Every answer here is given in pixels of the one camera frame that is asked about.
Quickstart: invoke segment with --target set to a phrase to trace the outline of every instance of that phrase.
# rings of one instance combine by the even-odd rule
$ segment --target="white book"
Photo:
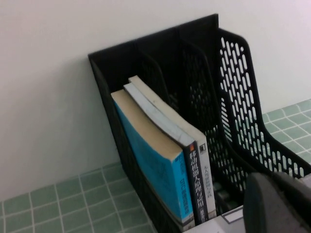
[[[213,191],[212,176],[209,164],[209,155],[207,150],[206,136],[197,128],[184,120],[173,108],[165,103],[150,87],[148,87],[138,76],[129,78],[133,84],[142,93],[145,98],[156,107],[170,121],[192,137],[199,148],[201,171],[204,179],[204,191],[206,194],[206,203],[208,209],[208,218],[216,217],[215,197]]]

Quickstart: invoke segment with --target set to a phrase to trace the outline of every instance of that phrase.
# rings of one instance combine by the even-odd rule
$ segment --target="perforated plastic panel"
[[[237,193],[245,190],[249,172],[254,171],[232,150],[225,139],[220,113],[206,57],[195,45],[181,43],[182,64],[186,75],[185,91],[189,100],[190,123],[205,133],[212,172],[217,172]]]
[[[264,127],[247,42],[219,29],[218,43],[219,76],[214,80],[220,89],[225,135],[233,149],[259,171],[283,171],[295,178],[309,174],[310,165],[272,138]]]

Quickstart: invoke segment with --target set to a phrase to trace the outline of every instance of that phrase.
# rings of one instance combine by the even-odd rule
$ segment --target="book spine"
[[[207,150],[206,137],[195,142],[200,154],[201,171],[204,180],[204,191],[207,203],[208,218],[216,217],[215,197],[213,190],[212,174],[209,165],[209,155]]]
[[[173,172],[182,217],[182,229],[186,231],[195,227],[195,222],[183,152],[174,159]]]
[[[207,203],[204,191],[204,180],[198,147],[195,142],[184,148],[192,207],[196,225],[208,220]]]

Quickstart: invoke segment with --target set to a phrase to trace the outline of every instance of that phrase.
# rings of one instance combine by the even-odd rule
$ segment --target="book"
[[[111,94],[139,168],[181,231],[195,226],[182,148],[124,90]]]
[[[165,103],[149,86],[147,86],[138,76],[129,78],[132,83],[152,105],[161,111],[168,119],[174,122],[179,128],[187,132],[194,138],[196,147],[199,149],[201,171],[204,179],[204,191],[206,195],[208,218],[216,217],[215,197],[212,183],[212,176],[209,164],[208,148],[206,136],[197,128],[184,120],[173,108]]]
[[[148,118],[183,148],[195,223],[199,225],[206,222],[208,220],[208,214],[204,180],[200,169],[198,147],[195,144],[194,138],[189,136],[152,105],[132,83],[124,85],[124,89]]]

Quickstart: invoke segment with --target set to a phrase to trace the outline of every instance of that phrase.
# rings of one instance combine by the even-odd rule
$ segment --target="green tile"
[[[299,152],[304,151],[304,149],[294,141],[284,143],[284,146],[286,146],[288,149],[290,149],[294,153],[299,153]]]
[[[104,175],[107,182],[113,182],[126,178],[126,174],[124,173],[122,166],[104,169]]]
[[[297,139],[296,142],[305,149],[311,149],[311,136],[306,136],[300,139]]]
[[[142,208],[119,213],[124,228],[134,227],[148,222]]]
[[[69,231],[74,228],[86,225],[87,223],[90,222],[86,209],[63,216],[63,224],[65,231]]]
[[[293,114],[300,113],[300,110],[297,105],[291,105],[291,106],[285,107],[283,108],[283,110],[286,116],[291,116]]]
[[[0,219],[0,233],[4,233],[3,218]]]
[[[310,122],[311,120],[306,117],[305,115],[303,115],[302,113],[294,115],[294,116],[290,116],[288,117],[288,119],[292,120],[293,122],[295,122],[297,125],[306,123],[306,122]]]
[[[151,226],[135,227],[134,229],[128,229],[125,233],[153,233]]]
[[[278,109],[278,110],[275,110],[275,111],[272,111],[272,112],[269,112],[268,113],[268,116],[269,116],[269,119],[272,121],[272,120],[277,120],[277,119],[280,119],[280,118],[283,118],[285,117],[284,116],[284,113],[281,109]]]
[[[279,131],[279,129],[272,123],[267,123],[265,124],[265,126],[269,133],[274,133],[276,131]]]
[[[267,123],[270,121],[267,114],[262,114],[262,119],[263,119],[263,123]]]
[[[95,233],[117,233],[121,231],[121,225],[117,214],[94,222],[93,228]]]
[[[86,205],[84,202],[83,195],[80,194],[80,195],[72,197],[72,198],[61,200],[59,202],[59,206],[60,206],[60,209],[62,211],[62,214],[65,215],[69,212],[82,209]]]
[[[128,179],[109,184],[109,189],[112,196],[131,192],[134,190]]]
[[[128,210],[140,205],[139,197],[136,193],[130,193],[114,198],[117,210]]]
[[[104,185],[102,172],[93,173],[80,178],[84,191]]]
[[[30,209],[29,194],[23,194],[15,198],[6,200],[4,203],[4,212],[6,215],[17,213]]]
[[[290,137],[288,137],[285,133],[283,132],[276,132],[273,133],[272,136],[279,141],[280,143],[284,143],[284,142],[289,142],[292,139]]]
[[[297,104],[301,111],[311,110],[311,101],[306,100]]]
[[[96,188],[85,193],[87,205],[94,205],[103,200],[109,199],[110,195],[107,186]]]
[[[67,198],[81,193],[80,182],[78,178],[58,183],[56,185],[56,189],[59,199]]]
[[[122,165],[120,162],[116,162],[116,163],[108,164],[108,165],[104,166],[103,169],[111,168],[111,167],[115,167],[115,166],[122,166]]]
[[[45,205],[50,202],[56,201],[56,192],[54,185],[37,189],[30,193],[33,207]]]
[[[290,120],[284,118],[281,120],[276,120],[273,122],[273,124],[275,124],[276,126],[278,126],[280,129],[284,130],[287,129],[289,127],[295,126],[294,123],[292,123]]]
[[[311,162],[311,153],[308,151],[304,151],[298,155],[300,158],[306,160],[307,162]]]
[[[296,138],[308,135],[299,126],[296,126],[296,127],[293,127],[293,128],[287,129],[287,130],[284,130],[284,133],[286,133],[292,139],[296,139]]]
[[[60,219],[36,225],[35,233],[63,233]]]
[[[70,233],[92,233],[92,227],[91,225],[78,228],[76,230],[71,231]]]
[[[34,209],[35,223],[43,222],[59,216],[58,204],[50,204]]]
[[[306,115],[307,117],[311,117],[311,110],[307,111],[307,112],[304,112],[303,114]]]
[[[114,213],[116,209],[112,203],[112,200],[109,199],[103,203],[89,207],[88,211],[89,211],[92,221],[95,221],[99,218],[103,218],[105,216],[108,216]]]
[[[33,224],[31,211],[16,214],[5,219],[6,231],[12,232]]]
[[[29,228],[26,228],[26,229],[23,229],[23,230],[20,230],[16,233],[33,233],[34,232],[34,228],[33,226],[29,227]]]
[[[299,127],[311,134],[311,122],[299,125]]]

